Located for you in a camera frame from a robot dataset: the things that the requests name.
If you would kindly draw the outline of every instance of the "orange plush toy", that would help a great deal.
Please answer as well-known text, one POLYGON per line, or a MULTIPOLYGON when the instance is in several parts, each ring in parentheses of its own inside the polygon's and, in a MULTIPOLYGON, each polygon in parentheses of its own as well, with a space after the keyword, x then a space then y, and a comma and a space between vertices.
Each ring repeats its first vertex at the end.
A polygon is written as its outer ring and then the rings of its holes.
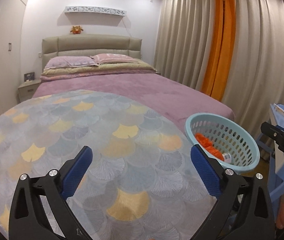
POLYGON ((73 26, 72 30, 70 31, 73 34, 81 34, 81 32, 83 31, 82 27, 79 26, 73 26))
POLYGON ((215 158, 224 161, 222 153, 213 147, 213 143, 208 138, 201 133, 196 133, 194 137, 210 154, 212 154, 215 158))

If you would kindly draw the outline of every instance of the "beige curtain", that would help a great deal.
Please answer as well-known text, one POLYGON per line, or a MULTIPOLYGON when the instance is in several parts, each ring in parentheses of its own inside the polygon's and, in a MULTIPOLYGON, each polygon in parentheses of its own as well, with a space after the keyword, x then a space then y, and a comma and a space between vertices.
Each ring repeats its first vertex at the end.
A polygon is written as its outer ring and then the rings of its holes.
POLYGON ((211 49, 215 0, 163 0, 155 68, 200 90, 211 49))
POLYGON ((284 0, 235 0, 236 38, 222 102, 256 137, 269 105, 284 105, 284 0))

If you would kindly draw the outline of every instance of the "nightstand drawer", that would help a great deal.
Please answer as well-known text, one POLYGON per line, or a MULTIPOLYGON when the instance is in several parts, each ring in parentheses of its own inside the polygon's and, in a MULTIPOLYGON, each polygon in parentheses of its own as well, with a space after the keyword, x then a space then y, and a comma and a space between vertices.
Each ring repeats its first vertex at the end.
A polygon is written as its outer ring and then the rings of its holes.
POLYGON ((31 98, 34 95, 37 88, 39 87, 39 85, 40 84, 34 84, 23 88, 19 88, 20 98, 29 97, 29 96, 31 98))
POLYGON ((20 102, 24 102, 24 101, 26 101, 26 100, 29 100, 29 99, 32 98, 32 96, 33 96, 33 94, 32 94, 32 95, 25 96, 25 97, 20 97, 20 102))

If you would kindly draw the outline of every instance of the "orange curtain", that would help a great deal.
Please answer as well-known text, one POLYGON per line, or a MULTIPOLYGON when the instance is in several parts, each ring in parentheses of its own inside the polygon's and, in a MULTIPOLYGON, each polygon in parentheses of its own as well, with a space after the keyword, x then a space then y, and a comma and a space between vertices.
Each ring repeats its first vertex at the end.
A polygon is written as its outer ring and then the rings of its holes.
POLYGON ((221 101, 235 41, 235 0, 215 0, 214 34, 202 92, 221 101))

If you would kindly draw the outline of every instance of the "nightstand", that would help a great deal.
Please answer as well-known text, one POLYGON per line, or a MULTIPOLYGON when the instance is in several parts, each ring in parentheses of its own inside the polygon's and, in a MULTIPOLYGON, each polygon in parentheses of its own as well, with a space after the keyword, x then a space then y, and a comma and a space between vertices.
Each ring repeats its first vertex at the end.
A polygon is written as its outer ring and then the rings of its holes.
POLYGON ((21 84, 18 88, 20 101, 23 102, 28 99, 31 99, 40 84, 41 84, 40 79, 26 81, 23 84, 21 84))

